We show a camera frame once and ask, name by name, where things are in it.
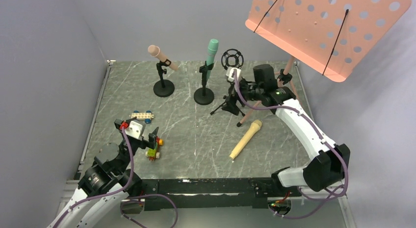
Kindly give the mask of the black round-base mic stand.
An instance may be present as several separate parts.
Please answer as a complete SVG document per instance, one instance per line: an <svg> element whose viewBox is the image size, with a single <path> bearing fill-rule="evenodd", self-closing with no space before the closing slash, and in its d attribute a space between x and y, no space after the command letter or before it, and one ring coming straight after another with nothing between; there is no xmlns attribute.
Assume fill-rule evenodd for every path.
<svg viewBox="0 0 416 228"><path fill-rule="evenodd" d="M169 67L171 64L172 62L169 59L166 59L165 61L159 61L156 64L156 69L160 80L154 84L153 91L154 94L158 97L168 97L172 95L175 90L173 82L164 79L163 77L164 74L167 74L167 70L163 67Z"/></svg>
<svg viewBox="0 0 416 228"><path fill-rule="evenodd" d="M214 64L207 64L205 61L204 65L199 68L199 72L202 74L202 87L194 92L194 100L199 105L208 105L214 100L214 93L211 89L207 88L208 72L211 71Z"/></svg>

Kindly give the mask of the cream yellow microphone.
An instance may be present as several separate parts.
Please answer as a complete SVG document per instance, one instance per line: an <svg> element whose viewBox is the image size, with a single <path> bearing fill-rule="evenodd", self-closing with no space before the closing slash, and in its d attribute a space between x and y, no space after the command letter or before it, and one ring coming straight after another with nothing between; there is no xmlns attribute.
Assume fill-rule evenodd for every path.
<svg viewBox="0 0 416 228"><path fill-rule="evenodd" d="M235 158L241 153L244 147L248 144L252 137L261 129L261 127L262 121L260 120L255 120L251 123L249 129L246 131L246 133L243 135L243 137L240 139L240 141L237 143L237 145L230 153L229 157L232 161L234 161Z"/></svg>

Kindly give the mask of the black tripod shock-mount stand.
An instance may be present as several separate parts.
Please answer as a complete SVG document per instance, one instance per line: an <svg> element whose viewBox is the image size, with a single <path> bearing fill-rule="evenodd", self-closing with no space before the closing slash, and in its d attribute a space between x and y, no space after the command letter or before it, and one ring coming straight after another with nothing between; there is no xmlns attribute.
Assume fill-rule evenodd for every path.
<svg viewBox="0 0 416 228"><path fill-rule="evenodd" d="M223 66L223 68L225 70L227 70L228 67L236 67L236 68L240 69L243 66L243 64L244 64L244 57L243 57L242 53L240 51L238 51L237 49L228 49L222 54L221 65ZM223 96L223 99L226 96L235 96L235 97L237 97L236 93L235 93L235 89L234 89L234 82L228 82L228 83L230 84L230 86L228 88L228 93L227 93L227 95ZM223 102L216 109L211 111L210 115L213 115L219 109L224 110L224 105L225 105L225 103Z"/></svg>

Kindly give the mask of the teal microphone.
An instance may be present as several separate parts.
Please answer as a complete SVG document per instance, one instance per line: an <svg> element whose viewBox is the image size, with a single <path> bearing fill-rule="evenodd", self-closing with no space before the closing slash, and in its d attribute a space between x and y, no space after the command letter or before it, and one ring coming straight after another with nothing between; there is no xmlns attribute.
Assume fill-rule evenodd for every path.
<svg viewBox="0 0 416 228"><path fill-rule="evenodd" d="M214 59L215 59L216 53L218 51L218 46L219 46L219 41L217 39L211 39L209 44L208 44L207 58L206 58L206 65L208 67L207 79L209 79L210 72L213 69Z"/></svg>

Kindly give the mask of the pink microphone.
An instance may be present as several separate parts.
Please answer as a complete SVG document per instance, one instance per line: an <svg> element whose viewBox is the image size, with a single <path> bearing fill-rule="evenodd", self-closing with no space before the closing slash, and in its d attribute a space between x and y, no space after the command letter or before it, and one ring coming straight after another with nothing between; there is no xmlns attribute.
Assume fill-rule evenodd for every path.
<svg viewBox="0 0 416 228"><path fill-rule="evenodd" d="M178 70L178 65L176 63L173 63L160 49L160 47L156 45L150 45L148 46L148 53L154 57L157 58L159 61L165 63L168 65L168 67L174 71Z"/></svg>

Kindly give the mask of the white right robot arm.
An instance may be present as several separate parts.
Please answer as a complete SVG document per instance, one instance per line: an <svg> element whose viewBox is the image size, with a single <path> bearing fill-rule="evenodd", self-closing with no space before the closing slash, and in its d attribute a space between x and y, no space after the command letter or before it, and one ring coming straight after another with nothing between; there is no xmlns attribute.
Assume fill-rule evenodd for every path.
<svg viewBox="0 0 416 228"><path fill-rule="evenodd" d="M337 144L316 125L301 108L296 95L286 86L278 87L273 68L258 65L254 68L255 80L247 82L239 69L231 69L234 88L244 105L247 101L260 101L261 110L270 110L294 133L307 152L309 163L301 167L287 167L272 174L276 187L288 190L291 187L308 187L315 192L326 189L344 180L348 187L348 163L350 149Z"/></svg>

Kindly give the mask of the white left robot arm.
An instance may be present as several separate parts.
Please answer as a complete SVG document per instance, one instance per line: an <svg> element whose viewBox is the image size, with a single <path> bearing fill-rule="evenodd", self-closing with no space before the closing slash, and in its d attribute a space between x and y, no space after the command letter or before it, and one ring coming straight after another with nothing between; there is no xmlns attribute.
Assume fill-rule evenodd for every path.
<svg viewBox="0 0 416 228"><path fill-rule="evenodd" d="M111 156L99 154L94 158L50 227L90 228L116 206L121 211L135 204L147 210L159 210L162 199L175 209L233 206L243 194L240 179L140 178L134 172L135 153L144 149L151 159L156 159L158 148L163 144L158 130L145 138L145 125L135 116L117 119L114 124L122 141L104 145Z"/></svg>

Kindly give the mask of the pink music stand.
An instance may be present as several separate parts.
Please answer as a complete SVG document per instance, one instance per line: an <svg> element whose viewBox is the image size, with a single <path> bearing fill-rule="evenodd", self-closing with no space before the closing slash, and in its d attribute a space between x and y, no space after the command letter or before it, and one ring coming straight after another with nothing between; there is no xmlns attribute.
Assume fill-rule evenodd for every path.
<svg viewBox="0 0 416 228"><path fill-rule="evenodd" d="M416 104L407 60L416 0L245 0L244 53L301 64L323 127L390 125Z"/></svg>

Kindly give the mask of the colourful brick toy car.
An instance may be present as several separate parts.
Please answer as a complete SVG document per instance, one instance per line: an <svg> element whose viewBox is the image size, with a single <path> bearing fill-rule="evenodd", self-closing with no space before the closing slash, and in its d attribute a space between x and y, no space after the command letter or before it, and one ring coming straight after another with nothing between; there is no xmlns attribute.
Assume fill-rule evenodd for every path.
<svg viewBox="0 0 416 228"><path fill-rule="evenodd" d="M153 148L149 148L146 152L145 152L145 156L150 160L150 161L154 161L156 159L160 158L160 148L163 146L164 141L160 138L156 139L156 145Z"/></svg>

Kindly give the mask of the beige blue-wheeled toy car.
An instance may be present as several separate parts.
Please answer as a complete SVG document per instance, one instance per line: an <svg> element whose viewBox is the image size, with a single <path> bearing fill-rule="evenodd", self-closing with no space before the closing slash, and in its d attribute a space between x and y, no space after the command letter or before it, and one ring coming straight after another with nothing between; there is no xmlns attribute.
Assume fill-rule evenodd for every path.
<svg viewBox="0 0 416 228"><path fill-rule="evenodd" d="M155 117L154 113L150 110L146 112L139 112L137 110L133 111L130 115L130 118L136 118L139 121L144 121L146 124L150 124Z"/></svg>

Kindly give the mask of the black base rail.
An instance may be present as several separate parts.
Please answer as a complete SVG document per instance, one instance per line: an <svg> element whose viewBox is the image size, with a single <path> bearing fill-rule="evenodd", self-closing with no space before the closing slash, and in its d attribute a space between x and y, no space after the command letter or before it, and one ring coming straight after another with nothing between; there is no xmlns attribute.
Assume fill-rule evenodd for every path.
<svg viewBox="0 0 416 228"><path fill-rule="evenodd" d="M145 211L168 208L251 207L268 208L283 198L300 194L271 177L139 179L128 190Z"/></svg>

